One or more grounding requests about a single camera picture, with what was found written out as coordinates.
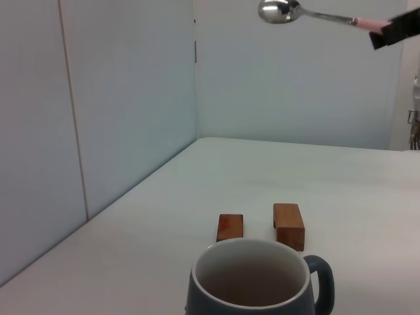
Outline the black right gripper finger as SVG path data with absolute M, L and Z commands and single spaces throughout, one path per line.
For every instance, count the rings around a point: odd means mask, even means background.
M 394 45 L 417 35 L 419 35 L 419 20 L 393 22 L 385 27 L 382 34 L 369 32 L 369 37 L 375 50 Z
M 419 26 L 419 10 L 420 8 L 418 7 L 408 12 L 399 14 L 398 16 L 391 18 L 389 22 L 392 26 Z

